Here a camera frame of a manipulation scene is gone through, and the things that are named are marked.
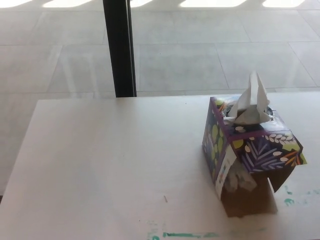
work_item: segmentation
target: cardboard flap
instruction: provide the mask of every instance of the cardboard flap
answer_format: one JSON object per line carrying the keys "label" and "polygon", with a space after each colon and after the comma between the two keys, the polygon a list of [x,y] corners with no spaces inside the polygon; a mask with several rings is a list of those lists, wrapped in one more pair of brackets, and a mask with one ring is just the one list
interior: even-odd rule
{"label": "cardboard flap", "polygon": [[294,166],[289,166],[265,173],[270,180],[274,192],[279,190],[279,188],[282,186],[282,184],[284,184],[284,182],[287,180],[294,169]]}

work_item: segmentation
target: table surface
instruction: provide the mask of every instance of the table surface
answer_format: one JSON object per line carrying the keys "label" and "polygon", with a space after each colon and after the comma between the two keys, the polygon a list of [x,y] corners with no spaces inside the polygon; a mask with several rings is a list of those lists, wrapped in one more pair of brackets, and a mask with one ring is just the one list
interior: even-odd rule
{"label": "table surface", "polygon": [[274,194],[277,214],[226,216],[201,149],[209,96],[41,100],[0,239],[320,239],[320,94],[268,97],[308,162]]}

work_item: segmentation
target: black window frame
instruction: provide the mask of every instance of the black window frame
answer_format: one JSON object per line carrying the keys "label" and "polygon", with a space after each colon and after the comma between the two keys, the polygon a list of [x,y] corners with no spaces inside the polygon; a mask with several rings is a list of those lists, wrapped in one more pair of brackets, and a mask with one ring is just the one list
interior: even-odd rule
{"label": "black window frame", "polygon": [[115,96],[136,97],[130,0],[103,0],[103,8]]}

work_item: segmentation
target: white tissue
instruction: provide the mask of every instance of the white tissue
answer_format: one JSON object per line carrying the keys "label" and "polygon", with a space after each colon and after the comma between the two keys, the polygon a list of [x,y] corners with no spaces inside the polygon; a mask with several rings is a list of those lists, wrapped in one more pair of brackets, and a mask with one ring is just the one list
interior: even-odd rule
{"label": "white tissue", "polygon": [[233,105],[225,120],[242,125],[268,122],[272,119],[265,113],[269,103],[266,89],[254,71],[250,74],[248,88]]}
{"label": "white tissue", "polygon": [[234,193],[238,189],[238,186],[252,192],[252,190],[257,187],[257,183],[245,170],[243,165],[236,160],[228,172],[224,187],[229,193]]}

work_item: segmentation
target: tissue box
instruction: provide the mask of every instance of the tissue box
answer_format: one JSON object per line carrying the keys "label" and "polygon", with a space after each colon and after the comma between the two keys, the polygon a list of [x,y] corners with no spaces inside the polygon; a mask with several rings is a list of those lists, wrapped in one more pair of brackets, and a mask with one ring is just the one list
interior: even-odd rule
{"label": "tissue box", "polygon": [[[238,98],[210,98],[202,148],[212,181],[229,217],[275,213],[273,191],[281,187],[295,166],[307,163],[303,147],[272,108],[270,121],[226,124],[223,111],[228,103]],[[228,192],[224,187],[229,169],[236,160],[257,183],[253,191],[238,187],[235,192]]]}

